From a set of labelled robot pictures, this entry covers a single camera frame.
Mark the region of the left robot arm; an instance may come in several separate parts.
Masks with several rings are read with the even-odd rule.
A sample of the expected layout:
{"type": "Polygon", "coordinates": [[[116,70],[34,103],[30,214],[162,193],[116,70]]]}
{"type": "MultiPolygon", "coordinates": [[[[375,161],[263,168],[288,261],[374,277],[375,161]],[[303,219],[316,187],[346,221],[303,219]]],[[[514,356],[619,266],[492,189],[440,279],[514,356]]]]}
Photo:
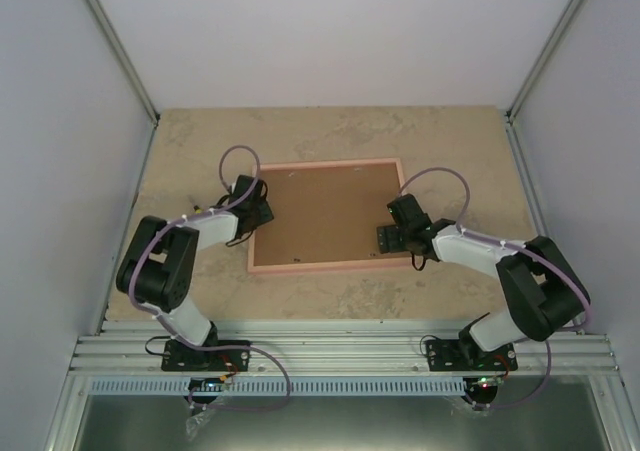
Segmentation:
{"type": "Polygon", "coordinates": [[[224,346],[216,325],[190,297],[198,252],[216,245],[233,247],[274,219],[268,185],[240,175],[212,206],[172,221],[145,216],[139,222],[116,275],[116,288],[138,310],[150,314],[185,346],[185,359],[197,370],[218,361],[224,346]]]}

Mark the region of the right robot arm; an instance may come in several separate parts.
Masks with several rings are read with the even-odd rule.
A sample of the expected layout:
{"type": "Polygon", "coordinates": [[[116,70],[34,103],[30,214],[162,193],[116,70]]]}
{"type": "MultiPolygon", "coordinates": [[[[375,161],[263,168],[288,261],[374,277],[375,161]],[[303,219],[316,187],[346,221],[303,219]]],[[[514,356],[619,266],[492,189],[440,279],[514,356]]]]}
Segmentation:
{"type": "Polygon", "coordinates": [[[452,220],[433,221],[411,194],[397,197],[387,209],[394,223],[376,230],[381,253],[408,252],[417,271],[429,261],[450,263],[500,283],[506,309],[459,332],[459,358],[467,368],[481,370],[494,360],[496,350],[523,339],[543,342],[590,313],[588,292],[550,238],[505,241],[452,220]]]}

